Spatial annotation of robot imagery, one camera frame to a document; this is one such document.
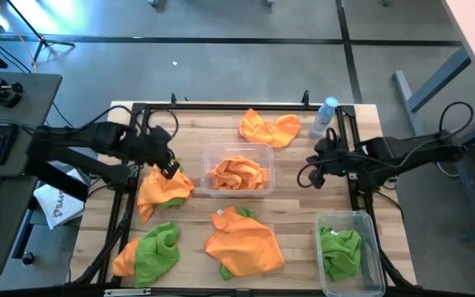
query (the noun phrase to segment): transparent box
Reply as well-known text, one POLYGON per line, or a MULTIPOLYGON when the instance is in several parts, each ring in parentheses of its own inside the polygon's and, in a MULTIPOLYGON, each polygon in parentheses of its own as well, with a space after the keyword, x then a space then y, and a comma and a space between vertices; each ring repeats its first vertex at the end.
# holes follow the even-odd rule
POLYGON ((364 211, 321 212, 315 220, 318 270, 323 293, 327 296, 381 297, 386 291, 383 268, 380 263, 379 246, 371 217, 364 211), (334 231, 355 230, 362 237, 360 266, 355 276, 334 282, 323 269, 320 226, 329 226, 334 231))
POLYGON ((265 196, 274 190, 274 151, 269 144, 208 144, 203 150, 201 169, 201 187, 212 197, 265 196), (243 156, 269 170, 269 176, 263 190, 215 190, 210 172, 224 159, 243 156))

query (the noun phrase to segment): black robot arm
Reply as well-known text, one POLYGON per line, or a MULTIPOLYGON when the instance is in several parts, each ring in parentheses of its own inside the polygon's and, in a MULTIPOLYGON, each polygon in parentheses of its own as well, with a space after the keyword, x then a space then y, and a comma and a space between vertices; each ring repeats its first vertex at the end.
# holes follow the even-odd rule
POLYGON ((376 137, 359 143, 353 151, 340 143, 336 132, 328 128, 327 137, 314 147, 317 154, 306 159, 306 167, 315 169, 308 176, 311 185, 304 187, 321 188, 326 174, 339 177, 351 174, 356 178, 359 190, 371 193, 390 177, 427 163, 458 161, 466 153, 466 148, 445 130, 410 139, 376 137))
POLYGON ((101 177, 105 183, 116 188, 128 186, 132 172, 127 164, 109 165, 78 153, 71 147, 90 148, 93 151, 118 159, 127 159, 137 164, 157 166, 170 179, 179 163, 167 147, 172 137, 157 126, 149 134, 141 134, 135 128, 113 122, 84 125, 80 128, 36 128, 28 149, 27 173, 37 176, 71 196, 85 201, 87 186, 66 176, 48 164, 60 161, 101 177))

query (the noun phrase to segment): green towel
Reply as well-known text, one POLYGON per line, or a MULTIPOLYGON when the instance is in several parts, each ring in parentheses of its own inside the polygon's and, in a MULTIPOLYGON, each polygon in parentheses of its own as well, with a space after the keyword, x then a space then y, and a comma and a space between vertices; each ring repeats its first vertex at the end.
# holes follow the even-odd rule
MULTIPOLYGON (((244 216, 245 218, 254 219, 254 216, 255 216, 254 211, 248 210, 242 207, 238 207, 236 212, 238 215, 244 216)), ((219 274, 225 281, 228 281, 234 277, 232 275, 232 272, 230 272, 230 270, 227 267, 225 267, 223 264, 221 264, 221 266, 219 267, 219 274)))
POLYGON ((135 250, 135 286, 147 287, 179 261, 177 239, 181 230, 174 223, 160 224, 140 239, 135 250))
POLYGON ((171 198, 170 200, 159 204, 159 206, 164 207, 164 208, 169 208, 175 205, 183 205, 184 203, 185 203, 184 198, 177 197, 177 198, 171 198))
POLYGON ((333 281, 354 276, 360 266, 362 238, 354 231, 336 233, 331 227, 320 227, 323 268, 333 281))

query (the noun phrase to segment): water bottle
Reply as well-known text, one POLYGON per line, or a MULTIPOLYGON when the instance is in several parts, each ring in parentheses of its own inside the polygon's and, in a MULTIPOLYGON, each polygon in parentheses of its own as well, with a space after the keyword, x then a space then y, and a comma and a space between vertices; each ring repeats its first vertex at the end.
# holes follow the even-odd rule
POLYGON ((309 129, 309 137, 320 139, 326 136, 326 129, 329 122, 335 116, 335 108, 338 106, 338 100, 334 97, 328 97, 320 106, 317 116, 309 129))

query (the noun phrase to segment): concrete floor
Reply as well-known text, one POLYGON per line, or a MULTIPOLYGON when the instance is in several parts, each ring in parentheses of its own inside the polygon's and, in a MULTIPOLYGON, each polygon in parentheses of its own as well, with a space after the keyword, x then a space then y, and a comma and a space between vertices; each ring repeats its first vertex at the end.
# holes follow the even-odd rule
MULTIPOLYGON (((334 0, 275 0, 271 11, 260 0, 167 0, 159 11, 144 0, 133 0, 129 6, 99 0, 15 3, 39 31, 51 34, 341 38, 334 0)), ((380 6, 380 0, 343 3, 352 39, 458 39, 436 0, 394 0, 388 8, 380 6)), ((17 27, 25 32, 23 24, 17 27)), ((20 60, 30 61, 19 42, 1 44, 20 60)), ((36 43, 28 46, 35 50, 36 43)), ((169 100, 172 92, 191 101, 294 102, 308 89, 315 102, 327 96, 344 103, 354 101, 341 45, 79 43, 66 53, 63 46, 53 49, 59 57, 44 50, 39 71, 63 76, 56 103, 75 125, 88 121, 112 100, 169 100)), ((386 135, 412 136, 392 72, 403 70, 416 90, 457 49, 353 46, 363 103, 378 106, 386 135)), ((457 100, 475 109, 474 64, 418 113, 427 132, 437 130, 440 113, 457 100)), ((463 115, 456 108, 445 124, 457 127, 463 115)), ((51 125, 64 125, 54 110, 48 120, 51 125)), ((470 174, 475 181, 475 169, 470 174)), ((475 294, 475 242, 462 243, 458 238, 459 232, 475 228, 475 218, 459 181, 426 165, 400 176, 397 191, 419 285, 475 294)), ((0 290, 64 282, 69 245, 75 237, 76 229, 70 227, 52 232, 35 228, 28 249, 41 255, 41 265, 23 267, 9 261, 0 290), (37 240, 47 237, 53 240, 37 240), (24 270, 17 280, 15 275, 24 270)))

